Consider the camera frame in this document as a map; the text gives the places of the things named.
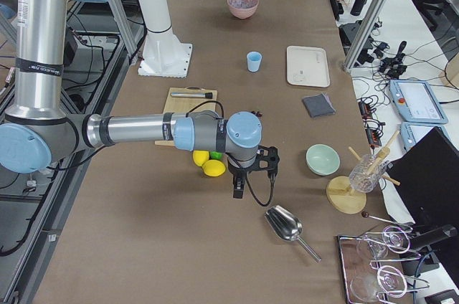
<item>pink bowl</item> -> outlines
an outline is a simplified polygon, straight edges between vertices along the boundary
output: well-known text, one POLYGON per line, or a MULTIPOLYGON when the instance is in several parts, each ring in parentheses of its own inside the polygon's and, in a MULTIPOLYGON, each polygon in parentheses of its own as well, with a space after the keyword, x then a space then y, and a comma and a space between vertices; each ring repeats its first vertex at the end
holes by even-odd
POLYGON ((248 19, 258 8, 259 0, 227 0, 229 11, 238 19, 248 19))

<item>bowl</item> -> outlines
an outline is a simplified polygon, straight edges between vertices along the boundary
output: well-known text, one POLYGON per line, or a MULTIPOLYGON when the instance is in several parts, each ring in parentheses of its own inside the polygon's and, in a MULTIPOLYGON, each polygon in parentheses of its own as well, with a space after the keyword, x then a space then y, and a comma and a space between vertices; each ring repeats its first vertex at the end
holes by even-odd
POLYGON ((248 19, 258 8, 259 0, 227 0, 231 14, 238 19, 248 19))
POLYGON ((334 149, 328 145, 316 144, 306 151, 306 163, 313 173, 326 176, 337 171, 340 162, 334 149))

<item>wooden round base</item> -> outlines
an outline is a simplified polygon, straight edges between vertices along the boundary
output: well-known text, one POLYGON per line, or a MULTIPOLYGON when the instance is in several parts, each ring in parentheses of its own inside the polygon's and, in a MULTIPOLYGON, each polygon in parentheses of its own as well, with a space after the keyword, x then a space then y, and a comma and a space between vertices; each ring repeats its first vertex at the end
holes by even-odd
POLYGON ((359 213, 366 204, 366 194, 350 189, 349 177, 338 176, 327 185, 327 198, 340 212, 359 213))

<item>blue framed tablet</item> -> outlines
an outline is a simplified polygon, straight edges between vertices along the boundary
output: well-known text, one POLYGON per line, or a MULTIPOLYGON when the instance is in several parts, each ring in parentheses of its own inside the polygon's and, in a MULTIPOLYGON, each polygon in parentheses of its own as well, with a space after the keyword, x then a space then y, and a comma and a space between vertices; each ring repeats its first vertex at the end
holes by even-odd
POLYGON ((432 123, 402 123, 400 125, 400 136, 403 140, 403 148, 409 151, 434 127, 438 127, 450 139, 450 136, 442 125, 433 125, 432 123))
POLYGON ((390 80, 389 91, 399 114, 409 123, 448 123, 448 118, 424 80, 390 80))

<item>scoop handle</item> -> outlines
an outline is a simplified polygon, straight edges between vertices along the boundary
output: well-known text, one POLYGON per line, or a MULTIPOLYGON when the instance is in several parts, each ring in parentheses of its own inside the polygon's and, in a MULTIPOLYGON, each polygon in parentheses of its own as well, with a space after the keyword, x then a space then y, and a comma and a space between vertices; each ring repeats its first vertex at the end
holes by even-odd
POLYGON ((297 241, 301 244, 301 247, 303 247, 306 252, 308 252, 309 255, 313 257, 316 262, 320 262, 322 260, 322 258, 317 255, 313 248, 309 247, 308 243, 304 242, 301 237, 299 237, 297 241))

